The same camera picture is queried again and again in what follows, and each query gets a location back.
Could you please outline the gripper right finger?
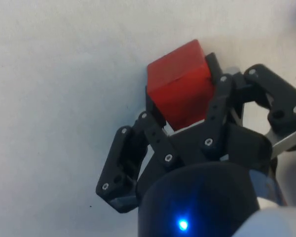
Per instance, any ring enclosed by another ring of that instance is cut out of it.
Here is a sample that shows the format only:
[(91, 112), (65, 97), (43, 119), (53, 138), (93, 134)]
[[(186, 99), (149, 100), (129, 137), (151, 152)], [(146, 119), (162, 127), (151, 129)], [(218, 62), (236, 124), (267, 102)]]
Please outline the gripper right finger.
[[(263, 64), (255, 64), (244, 73), (223, 74), (217, 57), (205, 57), (213, 75), (214, 97), (209, 103), (202, 152), (209, 155), (278, 155), (296, 151), (296, 88)], [(255, 102), (268, 110), (270, 131), (266, 135), (245, 128), (244, 105)]]

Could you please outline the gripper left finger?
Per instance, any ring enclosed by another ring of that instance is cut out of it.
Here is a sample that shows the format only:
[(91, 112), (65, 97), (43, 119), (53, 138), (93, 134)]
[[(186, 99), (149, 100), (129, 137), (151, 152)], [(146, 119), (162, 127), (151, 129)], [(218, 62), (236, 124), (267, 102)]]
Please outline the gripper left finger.
[(119, 213), (140, 205), (145, 192), (165, 174), (183, 166), (166, 120), (149, 95), (133, 126), (120, 127), (101, 172), (96, 194)]

